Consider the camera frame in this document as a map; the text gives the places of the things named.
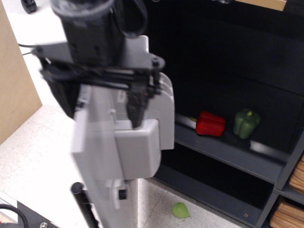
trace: green object on floor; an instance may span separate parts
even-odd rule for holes
[[[190,213],[184,203],[178,202],[173,207],[173,215],[179,219],[184,219],[190,216]]]

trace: black cable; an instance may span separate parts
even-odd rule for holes
[[[25,45],[25,44],[20,44],[18,43],[19,47],[23,47],[23,48],[36,48],[38,47],[38,45]]]
[[[8,204],[0,204],[0,209],[6,209],[6,210],[11,210],[11,211],[15,212],[15,213],[18,214],[18,215],[20,216],[20,218],[22,219],[24,228],[29,228],[27,218],[26,218],[25,215],[21,212],[21,210],[15,208],[15,207],[12,206],[12,205],[8,205]]]
[[[32,52],[27,52],[27,53],[24,53],[22,55],[25,56],[25,55],[28,55],[28,54],[32,54]]]

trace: white speckled floor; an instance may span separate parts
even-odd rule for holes
[[[42,44],[65,39],[60,21],[48,0],[36,0],[38,12],[28,15],[19,0],[2,0],[17,41]],[[22,53],[29,50],[21,48]],[[39,61],[24,59],[43,106],[0,145],[0,191],[62,228],[85,228],[86,222],[70,193],[82,181],[69,154],[73,120],[52,97],[38,72]],[[139,228],[247,228],[152,179],[139,180]],[[186,219],[172,215],[172,206],[184,202],[191,214]]]

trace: pepper stem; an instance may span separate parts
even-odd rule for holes
[[[194,118],[194,117],[192,117],[192,116],[190,116],[190,119],[191,119],[192,121],[194,121],[194,122],[197,122],[197,119]]]

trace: wooden panel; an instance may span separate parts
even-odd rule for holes
[[[294,175],[304,181],[304,162],[299,161],[294,169]]]
[[[0,1],[0,144],[42,103]]]
[[[297,176],[291,175],[289,185],[295,191],[304,194],[304,181],[298,178]]]
[[[301,161],[304,162],[304,153],[303,153],[302,156],[301,156]]]
[[[256,6],[262,6],[273,10],[283,11],[286,5],[286,0],[236,0],[243,3],[248,3]]]
[[[304,210],[301,208],[298,208],[290,203],[287,203],[284,201],[281,202],[279,207],[277,208],[277,212],[275,213],[275,216],[280,217],[279,215],[289,215],[304,223]]]
[[[276,211],[270,221],[270,226],[273,228],[301,228],[304,223],[287,214]]]

